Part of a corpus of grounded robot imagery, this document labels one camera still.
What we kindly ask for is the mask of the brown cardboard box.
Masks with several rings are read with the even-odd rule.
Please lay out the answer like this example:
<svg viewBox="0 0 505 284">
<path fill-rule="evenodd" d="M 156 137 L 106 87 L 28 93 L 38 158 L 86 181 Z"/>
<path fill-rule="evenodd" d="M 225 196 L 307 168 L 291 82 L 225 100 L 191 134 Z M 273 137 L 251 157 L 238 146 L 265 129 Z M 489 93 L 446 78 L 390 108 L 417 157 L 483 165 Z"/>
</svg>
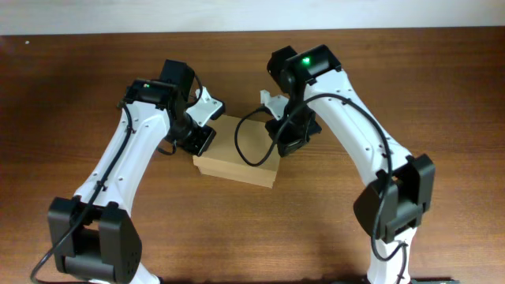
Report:
<svg viewBox="0 0 505 284">
<path fill-rule="evenodd" d="M 234 132 L 239 121 L 239 118 L 227 115 L 208 121 L 208 126 L 216 131 L 216 135 L 202 155 L 193 157 L 193 164 L 205 175 L 272 188 L 280 162 L 276 151 L 260 166 L 250 166 L 241 158 L 244 155 L 249 161 L 257 163 L 266 154 L 271 138 L 264 123 L 244 121 L 236 139 Z M 235 147 L 235 141 L 239 144 L 239 150 Z"/>
</svg>

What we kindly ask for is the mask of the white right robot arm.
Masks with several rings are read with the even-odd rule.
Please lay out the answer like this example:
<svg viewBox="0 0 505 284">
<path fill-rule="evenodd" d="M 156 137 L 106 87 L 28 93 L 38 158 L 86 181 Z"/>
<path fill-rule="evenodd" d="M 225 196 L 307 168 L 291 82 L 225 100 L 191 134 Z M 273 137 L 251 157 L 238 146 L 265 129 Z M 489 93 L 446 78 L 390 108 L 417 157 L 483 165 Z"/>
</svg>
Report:
<svg viewBox="0 0 505 284">
<path fill-rule="evenodd" d="M 354 90 L 341 62 L 325 45 L 303 53 L 272 53 L 267 71 L 282 94 L 262 97 L 272 120 L 266 129 L 287 156 L 320 133 L 321 118 L 357 168 L 364 191 L 353 204 L 370 237 L 370 283 L 411 283 L 410 246 L 432 200 L 435 164 L 413 156 L 376 120 Z"/>
</svg>

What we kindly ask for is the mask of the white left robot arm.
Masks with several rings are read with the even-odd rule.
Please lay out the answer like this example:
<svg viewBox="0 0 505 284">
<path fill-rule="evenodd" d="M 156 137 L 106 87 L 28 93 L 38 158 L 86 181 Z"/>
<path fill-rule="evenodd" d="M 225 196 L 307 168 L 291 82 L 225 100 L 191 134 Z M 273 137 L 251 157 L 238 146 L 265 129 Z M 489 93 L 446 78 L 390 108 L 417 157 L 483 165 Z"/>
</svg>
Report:
<svg viewBox="0 0 505 284">
<path fill-rule="evenodd" d="M 160 143 L 171 153 L 202 155 L 215 137 L 209 120 L 225 110 L 186 63 L 164 62 L 158 78 L 136 79 L 120 100 L 115 133 L 99 163 L 73 197 L 55 198 L 48 210 L 52 246 L 30 275 L 50 257 L 78 283 L 161 283 L 141 263 L 143 245 L 131 213 L 144 172 Z M 189 97 L 195 94 L 195 100 Z"/>
</svg>

